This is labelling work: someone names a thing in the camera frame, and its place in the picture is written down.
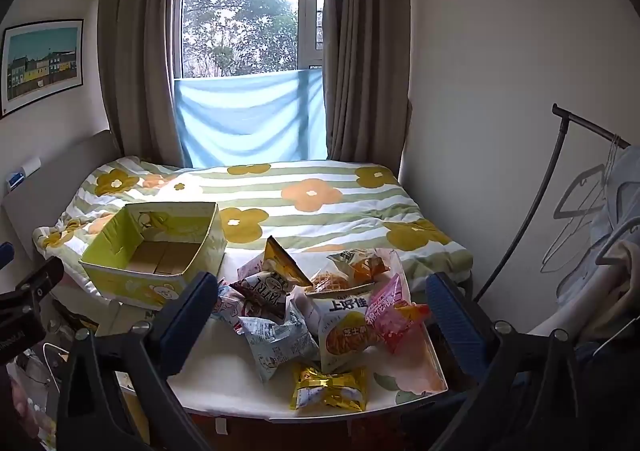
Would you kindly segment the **blue shrimp cracker bag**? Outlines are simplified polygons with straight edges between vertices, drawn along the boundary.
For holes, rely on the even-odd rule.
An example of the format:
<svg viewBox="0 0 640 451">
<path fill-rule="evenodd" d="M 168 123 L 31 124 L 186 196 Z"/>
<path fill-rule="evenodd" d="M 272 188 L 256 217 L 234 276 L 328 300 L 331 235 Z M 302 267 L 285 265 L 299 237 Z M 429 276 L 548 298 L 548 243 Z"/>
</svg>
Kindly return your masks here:
<svg viewBox="0 0 640 451">
<path fill-rule="evenodd" d="M 242 335 L 244 331 L 240 318 L 244 315 L 245 302 L 246 299 L 241 293 L 226 283 L 220 283 L 212 317 L 224 321 L 236 334 Z"/>
</svg>

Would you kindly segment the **pink cotton candy bag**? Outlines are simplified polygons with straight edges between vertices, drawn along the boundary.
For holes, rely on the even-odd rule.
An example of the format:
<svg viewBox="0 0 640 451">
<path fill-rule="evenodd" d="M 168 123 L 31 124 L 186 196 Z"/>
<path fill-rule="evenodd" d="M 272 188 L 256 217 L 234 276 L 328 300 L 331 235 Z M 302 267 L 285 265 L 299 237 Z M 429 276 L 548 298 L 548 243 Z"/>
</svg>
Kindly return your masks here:
<svg viewBox="0 0 640 451">
<path fill-rule="evenodd" d="M 364 316 L 387 349 L 395 353 L 405 336 L 429 315 L 430 307 L 413 303 L 406 277 L 395 273 L 371 296 Z"/>
</svg>

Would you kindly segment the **white blue snack bag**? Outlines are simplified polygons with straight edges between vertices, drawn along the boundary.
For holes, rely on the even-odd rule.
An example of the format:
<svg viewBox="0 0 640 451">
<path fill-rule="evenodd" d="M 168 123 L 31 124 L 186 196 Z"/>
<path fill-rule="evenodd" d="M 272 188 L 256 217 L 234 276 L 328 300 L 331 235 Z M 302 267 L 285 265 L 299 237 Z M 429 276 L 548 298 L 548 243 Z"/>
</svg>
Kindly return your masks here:
<svg viewBox="0 0 640 451">
<path fill-rule="evenodd" d="M 260 317 L 240 317 L 239 321 L 263 383 L 288 361 L 320 359 L 319 346 L 292 301 L 286 302 L 281 323 Z"/>
</svg>

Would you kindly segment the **brown white snack bag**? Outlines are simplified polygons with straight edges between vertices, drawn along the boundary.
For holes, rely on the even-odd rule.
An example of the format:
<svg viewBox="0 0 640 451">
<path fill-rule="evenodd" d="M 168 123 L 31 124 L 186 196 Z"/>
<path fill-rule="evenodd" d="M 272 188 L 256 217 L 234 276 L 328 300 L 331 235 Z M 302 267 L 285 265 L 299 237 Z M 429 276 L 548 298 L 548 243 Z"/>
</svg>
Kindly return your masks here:
<svg viewBox="0 0 640 451">
<path fill-rule="evenodd" d="M 277 272 L 259 271 L 236 280 L 230 286 L 277 321 L 283 321 L 286 297 L 293 291 L 295 283 Z"/>
</svg>

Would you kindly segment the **gold candy bag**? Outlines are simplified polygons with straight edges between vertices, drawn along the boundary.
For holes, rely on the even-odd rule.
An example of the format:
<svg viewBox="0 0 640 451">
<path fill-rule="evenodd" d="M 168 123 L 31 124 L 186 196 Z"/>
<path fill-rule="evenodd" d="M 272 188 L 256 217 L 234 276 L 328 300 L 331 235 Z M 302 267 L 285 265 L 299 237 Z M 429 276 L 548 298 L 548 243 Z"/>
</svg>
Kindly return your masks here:
<svg viewBox="0 0 640 451">
<path fill-rule="evenodd" d="M 294 389 L 290 408 L 294 411 L 324 407 L 363 412 L 368 404 L 365 367 L 342 373 L 323 373 L 315 367 L 294 367 Z"/>
</svg>

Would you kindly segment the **white yellow cheese stick bag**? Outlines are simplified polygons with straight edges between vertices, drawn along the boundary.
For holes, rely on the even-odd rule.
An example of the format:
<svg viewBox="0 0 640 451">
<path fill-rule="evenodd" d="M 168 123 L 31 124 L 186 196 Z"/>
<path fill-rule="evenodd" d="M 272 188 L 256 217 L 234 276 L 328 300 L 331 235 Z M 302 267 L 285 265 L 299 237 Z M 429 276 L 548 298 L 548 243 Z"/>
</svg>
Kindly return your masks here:
<svg viewBox="0 0 640 451">
<path fill-rule="evenodd" d="M 317 338 L 323 373 L 345 367 L 380 340 L 366 318 L 371 295 L 371 286 L 355 291 L 293 293 L 294 305 L 303 315 L 309 332 Z"/>
</svg>

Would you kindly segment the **waffle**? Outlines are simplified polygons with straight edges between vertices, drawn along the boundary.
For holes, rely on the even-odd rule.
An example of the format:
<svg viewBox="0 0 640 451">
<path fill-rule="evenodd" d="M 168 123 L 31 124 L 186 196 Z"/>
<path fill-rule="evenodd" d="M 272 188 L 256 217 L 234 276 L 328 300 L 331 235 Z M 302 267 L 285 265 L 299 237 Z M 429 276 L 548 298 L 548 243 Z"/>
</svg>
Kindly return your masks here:
<svg viewBox="0 0 640 451">
<path fill-rule="evenodd" d="M 331 270 L 321 270 L 310 279 L 310 286 L 305 289 L 306 294 L 321 294 L 350 289 L 348 278 L 344 273 Z"/>
</svg>

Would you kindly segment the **orange green cake bag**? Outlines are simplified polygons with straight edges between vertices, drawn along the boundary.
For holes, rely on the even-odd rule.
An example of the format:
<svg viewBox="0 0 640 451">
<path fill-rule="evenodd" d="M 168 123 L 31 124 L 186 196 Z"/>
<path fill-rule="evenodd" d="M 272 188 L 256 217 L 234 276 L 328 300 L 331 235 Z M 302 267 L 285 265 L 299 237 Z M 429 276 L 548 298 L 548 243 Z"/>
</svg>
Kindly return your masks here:
<svg viewBox="0 0 640 451">
<path fill-rule="evenodd" d="M 385 261 L 374 249 L 345 249 L 329 255 L 328 260 L 346 275 L 351 286 L 371 283 L 388 270 Z"/>
</svg>

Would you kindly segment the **grey bed headboard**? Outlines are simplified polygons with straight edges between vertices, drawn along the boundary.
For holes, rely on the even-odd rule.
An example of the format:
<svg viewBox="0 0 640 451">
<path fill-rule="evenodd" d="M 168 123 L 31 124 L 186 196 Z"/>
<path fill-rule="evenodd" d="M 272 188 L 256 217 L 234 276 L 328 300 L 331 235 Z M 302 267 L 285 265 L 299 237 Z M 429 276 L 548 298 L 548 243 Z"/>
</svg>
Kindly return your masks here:
<svg viewBox="0 0 640 451">
<path fill-rule="evenodd" d="M 82 182 L 94 170 L 119 156 L 113 134 L 102 130 L 55 156 L 3 199 L 2 210 L 32 263 L 39 263 L 41 259 L 32 242 L 34 230 L 53 226 Z"/>
</svg>

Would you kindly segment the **green cardboard box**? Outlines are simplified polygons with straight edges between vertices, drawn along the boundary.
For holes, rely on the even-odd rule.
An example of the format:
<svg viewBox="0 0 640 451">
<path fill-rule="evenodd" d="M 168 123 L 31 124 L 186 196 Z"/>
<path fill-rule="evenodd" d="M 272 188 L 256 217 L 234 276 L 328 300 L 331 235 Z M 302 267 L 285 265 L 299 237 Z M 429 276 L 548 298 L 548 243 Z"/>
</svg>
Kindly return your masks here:
<svg viewBox="0 0 640 451">
<path fill-rule="evenodd" d="M 96 235 L 80 264 L 102 295 L 160 310 L 199 272 L 217 275 L 226 247 L 215 202 L 131 203 Z"/>
</svg>

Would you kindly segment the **lint roller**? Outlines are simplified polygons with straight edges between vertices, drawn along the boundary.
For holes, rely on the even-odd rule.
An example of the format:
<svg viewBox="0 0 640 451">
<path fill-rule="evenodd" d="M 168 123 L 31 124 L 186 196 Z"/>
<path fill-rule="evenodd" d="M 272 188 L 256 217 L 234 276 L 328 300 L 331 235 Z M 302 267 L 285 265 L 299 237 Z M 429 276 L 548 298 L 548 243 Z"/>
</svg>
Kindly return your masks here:
<svg viewBox="0 0 640 451">
<path fill-rule="evenodd" d="M 6 175 L 6 191 L 11 192 L 17 186 L 21 185 L 24 180 L 34 174 L 41 167 L 39 158 L 32 158 L 23 163 L 17 170 L 9 172 Z"/>
</svg>

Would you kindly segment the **framed picture of houses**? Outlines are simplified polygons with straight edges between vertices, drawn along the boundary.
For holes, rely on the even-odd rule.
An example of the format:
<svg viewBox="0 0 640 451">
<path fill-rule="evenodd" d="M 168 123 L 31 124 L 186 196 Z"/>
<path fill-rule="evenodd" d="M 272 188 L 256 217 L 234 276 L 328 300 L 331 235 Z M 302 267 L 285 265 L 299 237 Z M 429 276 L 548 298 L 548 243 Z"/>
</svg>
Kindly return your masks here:
<svg viewBox="0 0 640 451">
<path fill-rule="evenodd" d="M 1 116 L 84 85 L 84 19 L 11 26 L 1 43 Z"/>
</svg>

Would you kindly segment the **floral striped duvet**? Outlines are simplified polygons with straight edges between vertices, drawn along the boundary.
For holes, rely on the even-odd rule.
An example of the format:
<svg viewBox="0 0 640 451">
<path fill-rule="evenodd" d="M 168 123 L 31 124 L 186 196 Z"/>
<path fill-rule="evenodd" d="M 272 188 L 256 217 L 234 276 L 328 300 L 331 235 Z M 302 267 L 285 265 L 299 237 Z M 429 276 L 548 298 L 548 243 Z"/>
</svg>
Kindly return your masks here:
<svg viewBox="0 0 640 451">
<path fill-rule="evenodd" d="M 388 168 L 298 161 L 177 168 L 126 156 L 108 162 L 65 194 L 50 220 L 28 233 L 42 256 L 58 256 L 87 293 L 98 291 L 80 256 L 125 205 L 215 202 L 230 253 L 250 256 L 275 237 L 290 252 L 332 254 L 384 247 L 397 252 L 412 289 L 446 272 L 470 278 L 473 256 L 425 218 Z"/>
</svg>

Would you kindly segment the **black clothes rack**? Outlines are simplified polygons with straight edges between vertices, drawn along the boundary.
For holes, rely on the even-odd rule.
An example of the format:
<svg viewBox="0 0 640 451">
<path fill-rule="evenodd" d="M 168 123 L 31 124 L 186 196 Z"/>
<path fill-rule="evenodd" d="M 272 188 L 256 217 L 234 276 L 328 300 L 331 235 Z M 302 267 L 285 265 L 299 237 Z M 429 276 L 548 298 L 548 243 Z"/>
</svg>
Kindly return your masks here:
<svg viewBox="0 0 640 451">
<path fill-rule="evenodd" d="M 509 263 L 509 260 L 511 259 L 513 253 L 515 252 L 515 250 L 518 248 L 518 245 L 520 245 L 521 241 L 523 240 L 523 237 L 526 234 L 526 231 L 528 230 L 530 224 L 532 223 L 538 211 L 538 208 L 542 202 L 542 199 L 544 198 L 544 195 L 546 194 L 549 188 L 556 165 L 558 165 L 561 152 L 564 147 L 566 136 L 568 134 L 568 131 L 570 130 L 570 124 L 576 124 L 582 127 L 584 130 L 589 130 L 591 133 L 596 134 L 597 136 L 603 138 L 606 141 L 613 142 L 616 148 L 625 150 L 631 146 L 631 143 L 623 139 L 622 137 L 617 136 L 616 134 L 610 132 L 606 128 L 596 123 L 593 123 L 583 118 L 580 115 L 577 115 L 564 108 L 561 108 L 559 104 L 552 104 L 551 112 L 553 115 L 557 116 L 560 119 L 560 125 L 559 125 L 558 137 L 556 137 L 549 163 L 547 165 L 546 170 L 544 171 L 544 177 L 542 177 L 541 183 L 535 194 L 532 205 L 529 206 L 529 209 L 521 223 L 521 226 L 520 228 L 518 228 L 518 231 L 516 231 L 516 234 L 514 235 L 514 238 L 512 239 L 510 245 L 506 249 L 506 252 L 502 256 L 502 258 L 499 260 L 499 263 L 494 269 L 494 271 L 491 272 L 491 275 L 489 276 L 487 281 L 483 284 L 483 286 L 474 296 L 473 301 L 475 301 L 475 303 L 478 303 L 484 297 L 484 295 L 488 292 L 488 289 L 490 289 L 491 286 L 494 284 L 494 282 L 497 280 L 500 273 L 503 271 L 503 268 L 506 267 L 507 263 Z"/>
</svg>

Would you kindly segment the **light blue cloth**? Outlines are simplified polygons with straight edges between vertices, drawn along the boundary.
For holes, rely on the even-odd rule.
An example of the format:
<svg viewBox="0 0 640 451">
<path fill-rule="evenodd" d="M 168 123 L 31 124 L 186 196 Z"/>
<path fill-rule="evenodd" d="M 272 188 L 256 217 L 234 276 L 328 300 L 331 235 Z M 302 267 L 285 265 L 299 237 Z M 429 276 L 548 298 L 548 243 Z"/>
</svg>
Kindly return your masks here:
<svg viewBox="0 0 640 451">
<path fill-rule="evenodd" d="M 176 123 L 194 168 L 324 160 L 320 69 L 175 80 Z"/>
</svg>

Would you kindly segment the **left brown curtain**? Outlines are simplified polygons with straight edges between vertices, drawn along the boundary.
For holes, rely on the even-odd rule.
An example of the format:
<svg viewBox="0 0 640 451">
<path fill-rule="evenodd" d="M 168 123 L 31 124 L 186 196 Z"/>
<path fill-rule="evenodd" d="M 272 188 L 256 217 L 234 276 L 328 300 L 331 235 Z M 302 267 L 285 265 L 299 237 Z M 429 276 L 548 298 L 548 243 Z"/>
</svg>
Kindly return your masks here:
<svg viewBox="0 0 640 451">
<path fill-rule="evenodd" d="M 175 7 L 176 0 L 99 0 L 96 39 L 103 103 L 120 151 L 180 166 Z"/>
</svg>

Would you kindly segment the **brown curtain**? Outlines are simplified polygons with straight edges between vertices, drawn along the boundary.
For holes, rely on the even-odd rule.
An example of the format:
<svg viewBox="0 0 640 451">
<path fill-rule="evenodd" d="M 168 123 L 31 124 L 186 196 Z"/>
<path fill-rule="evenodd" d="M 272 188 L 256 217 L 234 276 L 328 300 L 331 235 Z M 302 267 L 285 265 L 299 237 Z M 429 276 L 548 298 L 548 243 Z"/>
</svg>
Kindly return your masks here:
<svg viewBox="0 0 640 451">
<path fill-rule="evenodd" d="M 408 126 L 410 0 L 326 0 L 323 90 L 330 159 L 399 172 Z"/>
<path fill-rule="evenodd" d="M 175 7 L 176 0 L 99 0 L 96 39 L 103 103 L 120 151 L 180 166 Z"/>
</svg>

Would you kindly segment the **right brown curtain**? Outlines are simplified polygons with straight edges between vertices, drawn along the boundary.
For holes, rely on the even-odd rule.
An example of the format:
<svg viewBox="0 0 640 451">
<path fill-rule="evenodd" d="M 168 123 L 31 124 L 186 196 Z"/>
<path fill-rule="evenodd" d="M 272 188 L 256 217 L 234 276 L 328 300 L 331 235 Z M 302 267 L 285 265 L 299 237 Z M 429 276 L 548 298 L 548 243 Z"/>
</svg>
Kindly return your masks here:
<svg viewBox="0 0 640 451">
<path fill-rule="evenodd" d="M 323 90 L 330 159 L 399 172 L 408 126 L 410 0 L 326 0 Z"/>
</svg>

